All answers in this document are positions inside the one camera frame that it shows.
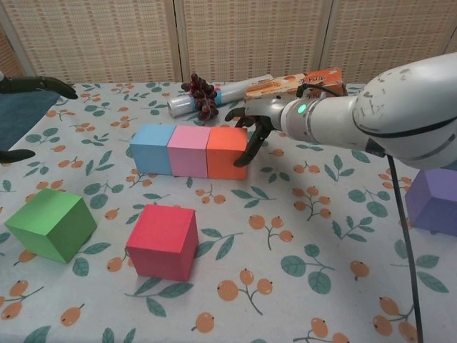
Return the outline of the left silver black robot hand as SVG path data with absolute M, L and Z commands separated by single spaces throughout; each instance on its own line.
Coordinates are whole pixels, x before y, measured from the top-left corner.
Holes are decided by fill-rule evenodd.
M 20 76 L 10 77 L 1 72 L 1 93 L 17 94 L 33 91 L 52 91 L 60 96 L 75 100 L 78 98 L 75 89 L 67 83 L 50 76 Z M 1 151 L 1 163 L 12 164 L 34 157 L 34 151 L 16 149 Z

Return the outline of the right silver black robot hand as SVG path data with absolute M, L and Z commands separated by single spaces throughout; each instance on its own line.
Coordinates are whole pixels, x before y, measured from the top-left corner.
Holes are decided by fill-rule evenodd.
M 246 102 L 243 107 L 237 107 L 228 112 L 224 120 L 231 121 L 233 118 L 237 118 L 235 127 L 255 126 L 245 150 L 233 163 L 235 167 L 241 168 L 249 165 L 269 134 L 272 131 L 282 130 L 281 115 L 287 103 L 281 99 L 254 99 Z

